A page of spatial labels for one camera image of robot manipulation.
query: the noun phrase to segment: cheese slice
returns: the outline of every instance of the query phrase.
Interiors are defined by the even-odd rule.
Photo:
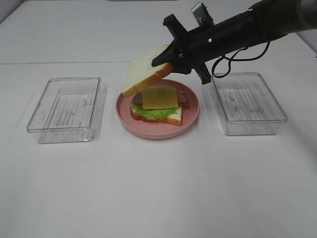
[[[177,108],[175,87],[146,88],[142,91],[143,109]]]

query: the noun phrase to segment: green lettuce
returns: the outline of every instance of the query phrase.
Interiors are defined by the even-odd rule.
[[[144,116],[148,120],[163,119],[171,114],[174,114],[177,108],[166,108],[166,109],[143,109],[140,105],[132,103],[133,111],[137,114]]]

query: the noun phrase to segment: white bread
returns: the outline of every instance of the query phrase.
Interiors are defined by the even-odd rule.
[[[168,45],[163,45],[148,52],[141,58],[131,62],[122,94],[125,97],[141,92],[172,73],[174,66],[163,63],[152,67],[152,60],[160,55]]]
[[[131,113],[132,118],[135,120],[142,120],[142,121],[146,121],[146,122],[163,122],[163,123],[177,125],[177,126],[182,125],[182,117],[183,117],[183,108],[182,107],[178,107],[175,113],[173,113],[173,114],[171,114],[163,119],[157,119],[157,120],[146,119],[144,116],[137,114],[131,106],[130,106],[130,113]]]

